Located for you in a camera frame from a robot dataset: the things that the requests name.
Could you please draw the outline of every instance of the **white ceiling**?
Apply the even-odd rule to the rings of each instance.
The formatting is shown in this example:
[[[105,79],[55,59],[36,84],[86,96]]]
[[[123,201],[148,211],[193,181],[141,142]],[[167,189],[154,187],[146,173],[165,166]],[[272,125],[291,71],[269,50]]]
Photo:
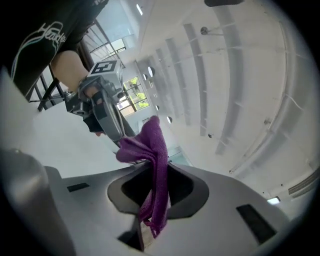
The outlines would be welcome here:
[[[142,74],[155,68],[145,89],[161,118],[173,118],[195,167],[286,203],[319,165],[319,78],[296,30],[271,7],[157,0],[137,63]]]

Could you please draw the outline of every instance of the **black rectangular vent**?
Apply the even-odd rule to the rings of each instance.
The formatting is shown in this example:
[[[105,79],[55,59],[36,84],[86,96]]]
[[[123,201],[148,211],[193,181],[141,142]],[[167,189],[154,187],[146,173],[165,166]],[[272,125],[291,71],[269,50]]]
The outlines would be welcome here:
[[[277,233],[250,204],[239,206],[236,210],[260,245]]]
[[[66,188],[69,190],[69,192],[74,192],[77,190],[85,189],[87,187],[90,187],[87,183],[79,183],[76,185],[67,186]]]

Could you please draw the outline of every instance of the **fabric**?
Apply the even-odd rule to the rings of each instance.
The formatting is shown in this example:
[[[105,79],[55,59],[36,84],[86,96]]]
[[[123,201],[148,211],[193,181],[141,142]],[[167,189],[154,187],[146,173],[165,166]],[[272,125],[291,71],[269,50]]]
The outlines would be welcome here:
[[[167,223],[168,185],[167,167],[168,151],[160,128],[160,120],[152,116],[141,132],[135,137],[120,140],[120,149],[116,159],[120,162],[149,160],[153,166],[152,190],[150,190],[139,210],[139,220],[149,226],[156,238]]]
[[[78,43],[108,0],[6,1],[2,24],[3,65],[25,96],[63,51]]]

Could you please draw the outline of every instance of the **black t-shirt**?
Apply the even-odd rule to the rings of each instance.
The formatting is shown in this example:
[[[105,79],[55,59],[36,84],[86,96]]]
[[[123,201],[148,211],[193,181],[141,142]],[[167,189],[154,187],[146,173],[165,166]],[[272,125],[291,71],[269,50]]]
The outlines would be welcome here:
[[[4,66],[26,95],[57,53],[78,44],[108,0],[9,1],[15,22],[2,25]]]

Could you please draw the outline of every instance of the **purple cloth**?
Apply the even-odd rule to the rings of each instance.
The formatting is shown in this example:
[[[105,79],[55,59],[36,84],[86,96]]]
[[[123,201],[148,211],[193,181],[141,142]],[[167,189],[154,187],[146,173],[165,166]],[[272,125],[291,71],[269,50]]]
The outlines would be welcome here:
[[[152,163],[152,189],[139,210],[139,220],[150,227],[154,238],[159,235],[167,223],[169,199],[168,152],[159,123],[159,118],[152,116],[143,125],[138,135],[120,140],[120,149],[116,153],[116,159],[120,162],[149,160]]]

